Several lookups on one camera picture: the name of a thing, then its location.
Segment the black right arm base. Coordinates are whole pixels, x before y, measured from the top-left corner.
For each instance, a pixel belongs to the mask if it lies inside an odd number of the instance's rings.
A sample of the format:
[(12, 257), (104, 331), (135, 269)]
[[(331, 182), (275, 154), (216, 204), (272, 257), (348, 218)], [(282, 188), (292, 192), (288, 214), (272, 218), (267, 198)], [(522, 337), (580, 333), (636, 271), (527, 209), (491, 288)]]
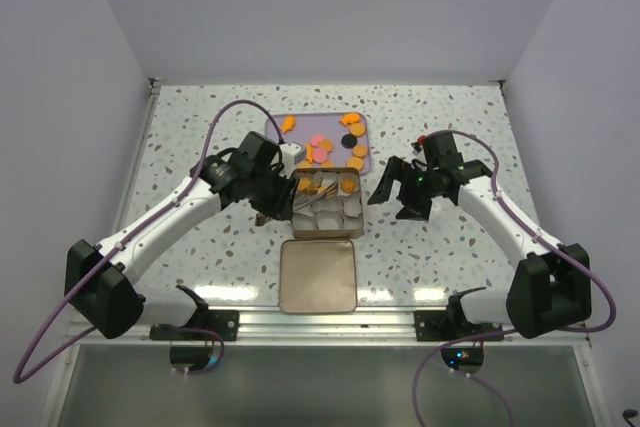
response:
[(489, 341), (502, 341), (503, 329), (500, 324), (472, 323), (463, 313), (461, 301), (469, 294), (482, 292), (485, 287), (478, 287), (458, 292), (449, 297), (444, 310), (416, 310), (414, 316), (414, 330), (418, 342), (441, 341), (479, 334), (495, 334)]

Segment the yellow sandwich cookie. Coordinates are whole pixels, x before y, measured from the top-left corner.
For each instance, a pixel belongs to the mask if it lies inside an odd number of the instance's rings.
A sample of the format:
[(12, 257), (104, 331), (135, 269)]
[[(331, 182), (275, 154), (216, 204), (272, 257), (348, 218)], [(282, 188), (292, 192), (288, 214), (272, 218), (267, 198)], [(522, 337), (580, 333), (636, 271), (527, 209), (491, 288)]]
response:
[(319, 191), (319, 186), (316, 184), (309, 185), (303, 193), (308, 196), (316, 195)]

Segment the orange swirl cookie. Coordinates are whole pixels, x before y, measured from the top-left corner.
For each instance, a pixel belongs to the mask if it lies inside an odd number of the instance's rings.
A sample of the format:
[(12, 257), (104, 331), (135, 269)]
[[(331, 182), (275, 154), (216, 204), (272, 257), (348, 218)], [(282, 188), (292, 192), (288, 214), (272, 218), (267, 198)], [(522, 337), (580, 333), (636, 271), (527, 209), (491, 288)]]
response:
[(350, 194), (357, 189), (357, 185), (352, 179), (345, 179), (340, 183), (340, 188), (343, 192)]

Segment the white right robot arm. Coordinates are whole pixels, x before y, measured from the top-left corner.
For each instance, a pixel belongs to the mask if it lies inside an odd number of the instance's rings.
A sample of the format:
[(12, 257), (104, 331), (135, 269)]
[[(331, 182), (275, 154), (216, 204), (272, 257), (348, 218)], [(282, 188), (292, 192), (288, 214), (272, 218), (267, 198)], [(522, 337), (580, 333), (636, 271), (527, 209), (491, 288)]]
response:
[(478, 287), (451, 295), (443, 318), (432, 325), (437, 336), (453, 340), (512, 326), (535, 338), (587, 320), (592, 305), (586, 251), (537, 226), (499, 188), (495, 167), (463, 158), (456, 135), (443, 130), (419, 137), (411, 162), (390, 157), (368, 199), (382, 204), (397, 186), (402, 208), (396, 217), (411, 221), (427, 221), (434, 199), (447, 199), (480, 224), (513, 267), (508, 289)]

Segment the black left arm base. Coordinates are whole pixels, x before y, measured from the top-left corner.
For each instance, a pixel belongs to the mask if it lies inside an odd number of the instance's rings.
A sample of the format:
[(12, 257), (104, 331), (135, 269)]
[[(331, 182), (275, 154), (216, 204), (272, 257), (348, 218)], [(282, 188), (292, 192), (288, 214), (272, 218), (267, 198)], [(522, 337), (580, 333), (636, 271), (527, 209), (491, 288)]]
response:
[(237, 340), (240, 313), (233, 309), (213, 309), (194, 290), (176, 285), (178, 294), (158, 305), (158, 320), (152, 322), (153, 341), (213, 341), (212, 333), (223, 341)]

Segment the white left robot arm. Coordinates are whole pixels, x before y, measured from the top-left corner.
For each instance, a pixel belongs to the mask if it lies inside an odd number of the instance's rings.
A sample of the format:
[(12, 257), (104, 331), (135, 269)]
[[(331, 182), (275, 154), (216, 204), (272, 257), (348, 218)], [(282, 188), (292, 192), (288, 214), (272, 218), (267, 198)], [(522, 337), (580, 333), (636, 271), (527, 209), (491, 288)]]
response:
[(289, 221), (306, 156), (295, 143), (248, 133), (240, 146), (203, 157), (179, 186), (121, 231), (91, 245), (76, 242), (67, 254), (65, 294), (105, 338), (136, 325), (203, 328), (207, 303), (179, 285), (173, 294), (142, 294), (135, 285), (180, 238), (234, 203), (247, 201), (264, 217)]

